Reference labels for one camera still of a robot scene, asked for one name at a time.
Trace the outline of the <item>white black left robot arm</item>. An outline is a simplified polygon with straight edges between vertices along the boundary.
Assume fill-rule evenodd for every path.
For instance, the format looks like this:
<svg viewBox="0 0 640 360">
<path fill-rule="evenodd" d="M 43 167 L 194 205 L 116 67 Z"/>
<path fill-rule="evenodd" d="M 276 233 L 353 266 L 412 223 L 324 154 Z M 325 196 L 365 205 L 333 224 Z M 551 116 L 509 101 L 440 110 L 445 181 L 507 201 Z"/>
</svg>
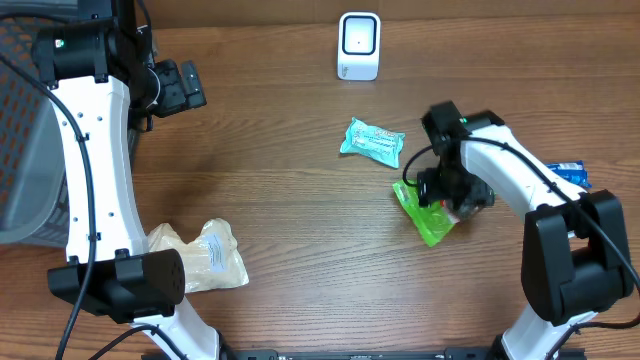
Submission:
<svg viewBox="0 0 640 360">
<path fill-rule="evenodd" d="M 39 31 L 37 87 L 54 106 L 69 199 L 66 263 L 48 273 L 51 293 L 75 312 L 144 333 L 171 359 L 226 359 L 220 334 L 185 295 L 183 260 L 151 251 L 139 218 L 128 130 L 201 107 L 191 63 L 156 61 L 139 1 L 82 1 L 78 17 Z"/>
</svg>

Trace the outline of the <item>green clear snack bag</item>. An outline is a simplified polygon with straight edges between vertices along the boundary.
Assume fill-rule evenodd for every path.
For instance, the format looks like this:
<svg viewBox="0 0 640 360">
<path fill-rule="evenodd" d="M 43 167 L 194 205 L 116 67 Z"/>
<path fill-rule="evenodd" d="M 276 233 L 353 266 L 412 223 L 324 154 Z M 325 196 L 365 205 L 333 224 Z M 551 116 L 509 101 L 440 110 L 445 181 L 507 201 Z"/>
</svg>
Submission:
<svg viewBox="0 0 640 360">
<path fill-rule="evenodd" d="M 400 206 L 429 247 L 439 244 L 456 224 L 469 218 L 469 215 L 448 208 L 444 200 L 420 207 L 417 190 L 402 180 L 393 184 L 393 190 Z"/>
</svg>

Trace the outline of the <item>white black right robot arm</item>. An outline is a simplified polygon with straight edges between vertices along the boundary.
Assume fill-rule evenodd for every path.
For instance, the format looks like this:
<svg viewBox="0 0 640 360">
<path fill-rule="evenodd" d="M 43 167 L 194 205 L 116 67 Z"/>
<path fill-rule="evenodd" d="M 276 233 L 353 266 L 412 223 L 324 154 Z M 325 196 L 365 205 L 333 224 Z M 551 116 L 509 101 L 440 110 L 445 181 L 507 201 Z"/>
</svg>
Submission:
<svg viewBox="0 0 640 360">
<path fill-rule="evenodd" d="M 581 353 L 562 349 L 572 335 L 638 326 L 638 319 L 596 319 L 639 288 L 616 196 L 555 174 L 492 111 L 464 116 L 447 101 L 421 123 L 439 163 L 412 185 L 420 206 L 439 203 L 463 220 L 501 197 L 524 224 L 520 274 L 528 304 L 475 358 L 579 359 Z"/>
</svg>

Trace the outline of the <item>teal wet wipes pack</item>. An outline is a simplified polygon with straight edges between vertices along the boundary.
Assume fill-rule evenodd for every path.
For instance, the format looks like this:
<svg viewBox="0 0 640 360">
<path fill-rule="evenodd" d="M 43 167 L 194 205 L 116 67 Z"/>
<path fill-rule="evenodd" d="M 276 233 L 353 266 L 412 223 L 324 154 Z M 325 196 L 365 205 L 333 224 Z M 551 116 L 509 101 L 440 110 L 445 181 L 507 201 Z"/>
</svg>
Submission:
<svg viewBox="0 0 640 360">
<path fill-rule="evenodd" d="M 388 167 L 399 168 L 399 155 L 404 147 L 405 134 L 368 125 L 352 118 L 345 132 L 339 152 L 359 154 Z"/>
</svg>

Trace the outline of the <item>blue snack bar wrapper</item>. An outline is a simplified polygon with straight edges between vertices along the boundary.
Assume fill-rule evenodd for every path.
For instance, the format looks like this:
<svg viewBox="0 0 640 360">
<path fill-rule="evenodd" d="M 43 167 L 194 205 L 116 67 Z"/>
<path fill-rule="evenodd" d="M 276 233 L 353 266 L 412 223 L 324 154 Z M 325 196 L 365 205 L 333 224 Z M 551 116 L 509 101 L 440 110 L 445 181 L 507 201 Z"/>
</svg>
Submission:
<svg viewBox="0 0 640 360">
<path fill-rule="evenodd" d="M 592 187 L 592 185 L 589 183 L 588 172 L 582 160 L 572 162 L 548 163 L 546 167 L 556 175 L 572 184 L 587 189 Z"/>
</svg>

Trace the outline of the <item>beige clear plastic bag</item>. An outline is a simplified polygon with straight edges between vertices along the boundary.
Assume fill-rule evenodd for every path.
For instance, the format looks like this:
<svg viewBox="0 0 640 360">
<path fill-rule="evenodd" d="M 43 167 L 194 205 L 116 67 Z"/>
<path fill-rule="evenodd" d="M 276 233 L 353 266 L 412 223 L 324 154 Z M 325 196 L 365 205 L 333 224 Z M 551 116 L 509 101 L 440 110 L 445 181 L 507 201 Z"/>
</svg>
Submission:
<svg viewBox="0 0 640 360">
<path fill-rule="evenodd" d="M 189 243 L 168 223 L 153 229 L 147 242 L 150 251 L 178 251 L 184 264 L 186 293 L 232 289 L 249 283 L 231 226 L 221 218 L 207 221 L 200 235 Z"/>
</svg>

